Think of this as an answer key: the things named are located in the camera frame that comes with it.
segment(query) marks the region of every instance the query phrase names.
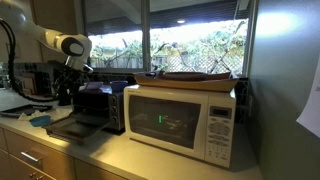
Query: window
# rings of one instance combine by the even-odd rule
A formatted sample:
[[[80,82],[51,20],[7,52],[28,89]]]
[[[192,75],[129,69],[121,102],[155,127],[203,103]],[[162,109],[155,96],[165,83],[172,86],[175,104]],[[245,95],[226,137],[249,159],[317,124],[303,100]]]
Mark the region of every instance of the window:
[[[249,0],[84,0],[84,7],[95,70],[245,73]]]

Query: cord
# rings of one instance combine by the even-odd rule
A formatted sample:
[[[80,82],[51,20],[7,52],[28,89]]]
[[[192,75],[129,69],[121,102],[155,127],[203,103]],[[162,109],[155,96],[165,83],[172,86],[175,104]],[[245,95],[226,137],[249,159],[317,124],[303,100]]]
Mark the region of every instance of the cord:
[[[35,101],[35,102],[52,102],[58,100],[57,97],[54,97],[53,99],[35,99],[30,96],[26,96],[19,86],[16,83],[16,79],[14,77],[14,59],[15,59],[15,47],[16,47],[16,39],[14,36],[14,33],[10,27],[10,25],[5,22],[3,19],[0,18],[0,24],[5,30],[8,40],[9,40],[9,60],[8,60],[8,74],[9,74],[9,80],[12,86],[12,89],[17,92],[20,96],[22,96],[25,99],[28,99],[30,101]]]

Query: cabinet drawer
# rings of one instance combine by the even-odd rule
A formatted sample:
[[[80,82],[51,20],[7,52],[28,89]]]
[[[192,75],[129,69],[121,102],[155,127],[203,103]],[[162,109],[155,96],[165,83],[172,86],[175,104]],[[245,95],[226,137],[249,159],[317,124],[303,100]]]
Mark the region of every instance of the cabinet drawer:
[[[0,149],[0,179],[12,179],[12,171],[9,161],[9,154]]]
[[[72,157],[10,131],[4,133],[9,154],[56,179],[76,179]]]
[[[38,171],[37,169],[29,166],[28,164],[20,161],[19,159],[10,155],[10,162],[14,179],[19,180],[54,180],[54,178]]]
[[[88,163],[75,159],[77,180],[125,180],[125,178],[109,171],[92,166]]]
[[[6,144],[6,139],[4,138],[4,133],[3,133],[3,129],[2,128],[0,128],[0,149],[8,151],[7,144]]]

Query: kitchen counter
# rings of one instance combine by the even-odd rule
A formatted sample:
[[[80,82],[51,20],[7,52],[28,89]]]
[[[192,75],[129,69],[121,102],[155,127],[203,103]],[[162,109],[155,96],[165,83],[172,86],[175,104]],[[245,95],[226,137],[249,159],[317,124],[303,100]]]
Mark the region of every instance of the kitchen counter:
[[[0,102],[0,110],[30,103],[8,90],[0,90]],[[48,112],[58,119],[71,108],[56,107]],[[125,133],[118,136],[101,131],[78,145],[49,137],[45,129],[16,118],[0,116],[0,127],[128,179],[263,179],[242,125],[235,128],[230,169],[130,140]]]

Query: microwave control panel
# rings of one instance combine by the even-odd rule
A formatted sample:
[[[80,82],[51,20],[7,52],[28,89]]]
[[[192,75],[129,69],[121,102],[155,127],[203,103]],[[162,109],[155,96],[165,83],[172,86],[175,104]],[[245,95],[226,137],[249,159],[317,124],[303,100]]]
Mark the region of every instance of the microwave control panel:
[[[210,106],[205,161],[229,168],[234,126],[232,108]]]

